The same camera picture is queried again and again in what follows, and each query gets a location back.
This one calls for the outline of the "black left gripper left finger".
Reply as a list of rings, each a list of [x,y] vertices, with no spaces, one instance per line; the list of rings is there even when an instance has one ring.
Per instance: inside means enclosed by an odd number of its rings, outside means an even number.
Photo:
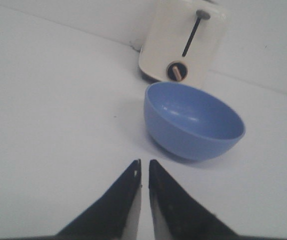
[[[136,237],[141,211],[141,180],[141,161],[136,159],[96,202],[56,235]]]

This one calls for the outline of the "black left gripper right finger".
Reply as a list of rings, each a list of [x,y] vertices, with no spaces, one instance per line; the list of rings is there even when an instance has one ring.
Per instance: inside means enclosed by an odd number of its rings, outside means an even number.
[[[236,237],[194,200],[155,159],[149,162],[149,200],[156,237]]]

